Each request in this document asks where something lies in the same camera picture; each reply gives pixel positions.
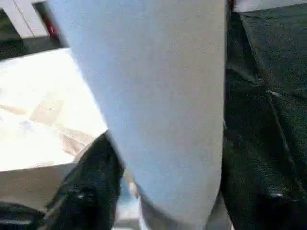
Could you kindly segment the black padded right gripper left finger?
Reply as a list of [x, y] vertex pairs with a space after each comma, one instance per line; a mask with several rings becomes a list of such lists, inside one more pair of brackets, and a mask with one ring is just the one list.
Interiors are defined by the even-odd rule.
[[42, 220], [44, 230], [110, 230], [124, 169], [107, 132], [65, 177]]

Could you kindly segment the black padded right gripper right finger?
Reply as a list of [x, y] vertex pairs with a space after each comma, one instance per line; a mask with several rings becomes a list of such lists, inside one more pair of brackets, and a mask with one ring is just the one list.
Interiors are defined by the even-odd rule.
[[307, 194], [298, 188], [272, 191], [223, 184], [222, 195], [236, 230], [305, 230]]

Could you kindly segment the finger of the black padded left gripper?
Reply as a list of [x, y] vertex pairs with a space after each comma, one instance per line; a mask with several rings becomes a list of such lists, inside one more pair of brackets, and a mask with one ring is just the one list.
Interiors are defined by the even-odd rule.
[[36, 230], [45, 213], [31, 207], [0, 202], [1, 230]]

